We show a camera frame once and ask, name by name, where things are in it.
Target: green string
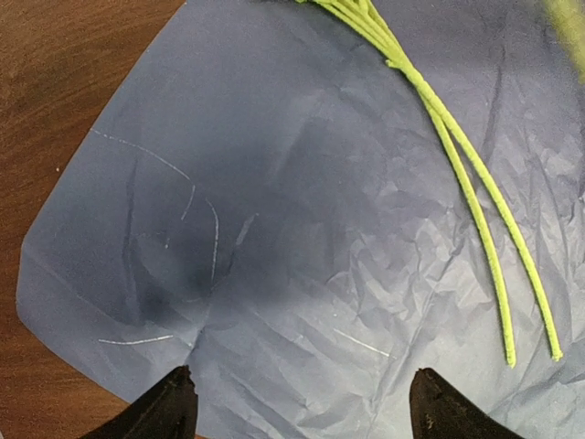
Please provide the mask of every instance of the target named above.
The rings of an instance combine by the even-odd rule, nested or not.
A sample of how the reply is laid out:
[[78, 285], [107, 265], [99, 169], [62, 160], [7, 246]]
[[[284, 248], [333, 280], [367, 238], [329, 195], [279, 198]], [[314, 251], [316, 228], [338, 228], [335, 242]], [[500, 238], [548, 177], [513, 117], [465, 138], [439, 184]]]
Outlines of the green string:
[[[296, 0], [298, 3], [305, 3], [307, 0]], [[431, 117], [431, 121], [441, 138], [441, 143], [452, 165], [453, 171], [463, 194], [472, 212], [473, 220], [484, 246], [488, 265], [492, 273], [495, 285], [500, 316], [502, 319], [502, 328], [504, 333], [504, 345], [506, 361], [510, 367], [516, 365], [516, 347], [514, 341], [514, 328], [512, 317], [510, 315], [510, 306], [508, 304], [507, 291], [505, 288], [504, 275], [502, 267], [497, 256], [492, 233], [488, 227], [484, 212], [479, 200], [475, 194], [472, 183], [465, 171], [462, 159], [455, 147], [452, 138], [461, 146], [463, 153], [472, 164], [475, 172], [481, 178], [487, 189], [492, 201], [498, 209], [504, 223], [512, 237], [520, 259], [526, 269], [530, 283], [537, 298], [537, 303], [545, 322], [545, 328], [548, 334], [548, 341], [552, 352], [552, 358], [558, 361], [562, 358], [563, 353], [558, 341], [557, 330], [554, 319], [550, 312], [547, 295], [544, 291], [538, 269], [528, 250], [526, 241], [522, 232], [518, 228], [510, 208], [507, 206], [502, 193], [500, 192], [494, 178], [484, 164], [482, 158], [477, 154], [475, 148], [461, 129], [457, 121], [453, 118], [449, 110], [436, 95], [432, 87], [422, 77], [418, 70], [412, 65], [404, 50], [400, 46], [394, 34], [388, 28], [384, 19], [380, 16], [371, 0], [311, 0], [317, 3], [331, 14], [352, 27], [360, 36], [370, 42], [377, 48], [382, 55], [387, 58], [386, 64], [396, 70], [400, 70], [410, 83], [416, 88], [422, 102]]]

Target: black object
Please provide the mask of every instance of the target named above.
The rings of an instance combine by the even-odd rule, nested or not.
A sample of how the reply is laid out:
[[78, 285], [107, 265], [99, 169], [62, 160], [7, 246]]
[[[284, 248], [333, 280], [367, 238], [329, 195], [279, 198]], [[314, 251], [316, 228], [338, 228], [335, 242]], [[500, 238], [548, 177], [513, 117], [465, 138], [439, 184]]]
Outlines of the black object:
[[433, 369], [420, 369], [410, 385], [414, 439], [522, 439], [492, 420]]
[[195, 384], [189, 367], [173, 369], [126, 410], [80, 439], [193, 439]]

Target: wooden table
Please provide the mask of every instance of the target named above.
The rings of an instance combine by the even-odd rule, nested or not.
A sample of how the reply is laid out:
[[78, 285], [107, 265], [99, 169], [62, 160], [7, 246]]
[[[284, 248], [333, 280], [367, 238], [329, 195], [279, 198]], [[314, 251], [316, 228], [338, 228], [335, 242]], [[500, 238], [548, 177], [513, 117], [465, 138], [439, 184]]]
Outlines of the wooden table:
[[126, 404], [16, 316], [20, 245], [59, 173], [183, 0], [0, 1], [0, 432], [75, 438]]

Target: wrinkled paper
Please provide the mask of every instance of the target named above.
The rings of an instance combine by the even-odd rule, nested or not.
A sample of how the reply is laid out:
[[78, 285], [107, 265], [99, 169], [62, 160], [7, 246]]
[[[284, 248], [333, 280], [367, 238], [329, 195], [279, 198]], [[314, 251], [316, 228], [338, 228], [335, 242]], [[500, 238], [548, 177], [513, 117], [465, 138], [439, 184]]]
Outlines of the wrinkled paper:
[[27, 234], [19, 315], [126, 401], [188, 364], [205, 436], [408, 438], [410, 382], [432, 367], [524, 437], [581, 437], [576, 74], [528, 3], [377, 6], [508, 200], [562, 361], [473, 177], [509, 289], [507, 367], [484, 250], [419, 98], [353, 30], [295, 2], [178, 11]]

